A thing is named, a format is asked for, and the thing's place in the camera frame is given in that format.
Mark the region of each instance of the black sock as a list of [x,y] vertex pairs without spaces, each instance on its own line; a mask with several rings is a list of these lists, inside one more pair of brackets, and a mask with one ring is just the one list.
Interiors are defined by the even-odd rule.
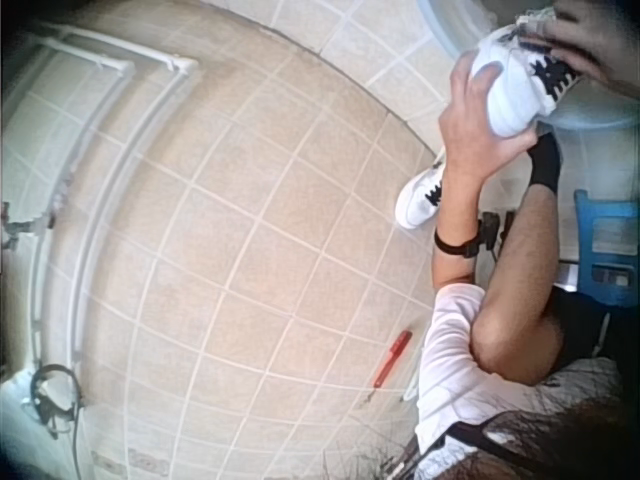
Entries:
[[560,148],[553,134],[541,136],[527,153],[532,166],[529,185],[544,185],[557,195],[561,160]]

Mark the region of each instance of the white t-shirt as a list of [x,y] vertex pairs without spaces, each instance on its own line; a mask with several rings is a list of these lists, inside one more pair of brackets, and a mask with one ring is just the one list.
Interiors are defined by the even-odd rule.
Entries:
[[[484,295],[478,286],[454,284],[442,288],[436,296],[420,363],[419,423],[415,432],[421,453],[455,422],[477,425],[513,410],[553,412],[558,405],[608,393],[618,381],[615,363],[606,358],[573,362],[535,387],[481,370],[469,345],[471,324]],[[417,477],[436,477],[474,451],[447,437],[445,446],[420,464]]]

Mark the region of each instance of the wristwatch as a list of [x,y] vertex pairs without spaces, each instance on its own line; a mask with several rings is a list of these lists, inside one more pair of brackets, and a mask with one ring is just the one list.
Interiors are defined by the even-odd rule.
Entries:
[[438,235],[438,230],[435,231],[433,239],[436,246],[448,255],[456,255],[464,258],[474,258],[480,253],[480,245],[484,243],[484,235],[482,231],[482,222],[478,220],[478,233],[476,236],[462,245],[449,245],[445,243]]

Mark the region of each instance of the cable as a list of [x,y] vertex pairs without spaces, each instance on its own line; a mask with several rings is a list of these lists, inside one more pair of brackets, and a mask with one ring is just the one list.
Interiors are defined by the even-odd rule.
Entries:
[[[45,381],[47,381],[47,376],[50,373],[54,372],[67,375],[71,378],[71,381],[73,383],[75,399],[71,404],[71,408],[69,408],[68,410],[65,410],[64,408],[57,405],[53,400],[51,400],[51,398],[49,398],[49,396],[45,392],[40,389],[41,385]],[[54,439],[57,440],[58,434],[63,433],[55,428],[56,417],[64,419],[67,422],[74,422],[73,437],[71,442],[71,454],[73,456],[73,465],[76,470],[76,476],[78,477],[78,480],[82,480],[82,475],[80,474],[80,465],[78,462],[78,426],[80,423],[80,409],[83,407],[83,402],[82,391],[80,390],[80,382],[78,382],[76,374],[64,365],[51,364],[40,367],[35,371],[33,377],[31,378],[30,394],[31,404],[35,408],[40,422],[45,427],[47,427],[47,430]],[[49,421],[53,423],[53,429],[49,426]]]

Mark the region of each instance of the floor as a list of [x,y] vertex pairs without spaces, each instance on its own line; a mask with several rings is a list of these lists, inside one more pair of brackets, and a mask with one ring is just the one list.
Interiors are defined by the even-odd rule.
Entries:
[[[201,79],[103,226],[82,362],[98,478],[370,478],[417,418],[400,398],[430,321],[433,225],[403,231],[393,207],[433,153],[253,24],[189,6],[114,21],[104,8],[77,23],[197,58]],[[137,65],[74,178],[51,257],[58,298],[110,162],[166,85],[162,68]],[[47,305],[55,324],[64,305]],[[404,329],[413,339],[370,397]]]

